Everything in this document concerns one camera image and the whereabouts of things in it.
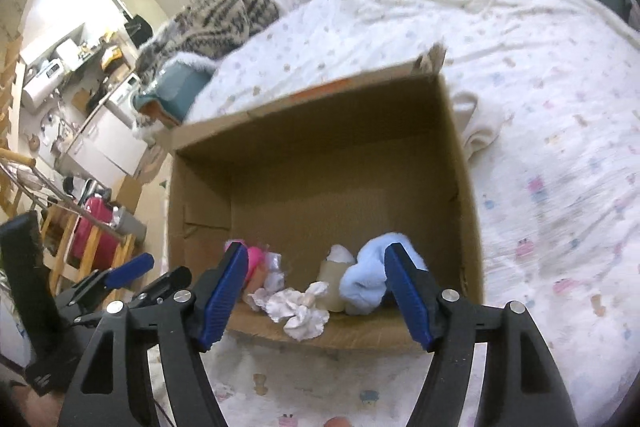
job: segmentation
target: brown zebra patterned blanket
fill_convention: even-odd
[[[278,20],[273,0],[190,0],[140,47],[136,73],[147,86],[179,52],[219,60]]]

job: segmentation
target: red suitcase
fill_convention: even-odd
[[[102,198],[97,198],[96,196],[89,198],[84,204],[84,209],[100,221],[105,223],[111,222],[113,211],[104,203]],[[71,255],[76,257],[76,259],[82,259],[84,247],[89,240],[90,232],[91,223],[85,217],[81,217],[76,227],[73,243],[71,244]],[[110,268],[117,246],[118,240],[113,237],[113,235],[102,233],[100,241],[98,242],[98,248],[95,251],[92,270],[106,270]]]

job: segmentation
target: white patterned bed sheet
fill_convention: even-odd
[[[640,38],[610,10],[595,0],[311,0],[229,55],[188,121],[411,60],[440,39],[450,89],[506,114],[470,161],[486,302],[526,303],[580,424],[598,425],[640,369]],[[409,418],[430,356],[225,335],[204,360],[233,425],[345,415],[388,426]],[[483,367],[478,346],[465,427]]]

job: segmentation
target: screw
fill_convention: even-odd
[[[124,308],[124,303],[122,301],[113,301],[107,305],[107,313],[116,314],[119,311],[122,311]]]
[[[187,302],[191,299],[191,292],[189,290],[180,290],[174,294],[174,301]]]
[[[460,299],[460,294],[455,290],[444,290],[442,292],[442,298],[449,302],[455,302]]]
[[[518,315],[520,315],[521,313],[524,313],[525,310],[527,309],[526,306],[522,304],[520,301],[511,301],[509,303],[509,308],[511,308],[511,311],[513,313],[517,313]]]

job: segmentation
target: open cardboard box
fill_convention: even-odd
[[[356,255],[401,232],[441,286],[482,301],[476,211],[442,77],[413,63],[362,73],[177,128],[172,146],[169,263],[194,280],[243,238],[281,253],[286,285],[304,291],[332,245]],[[292,341],[282,326],[240,302],[227,328]],[[395,307],[332,313],[305,344],[417,346]]]

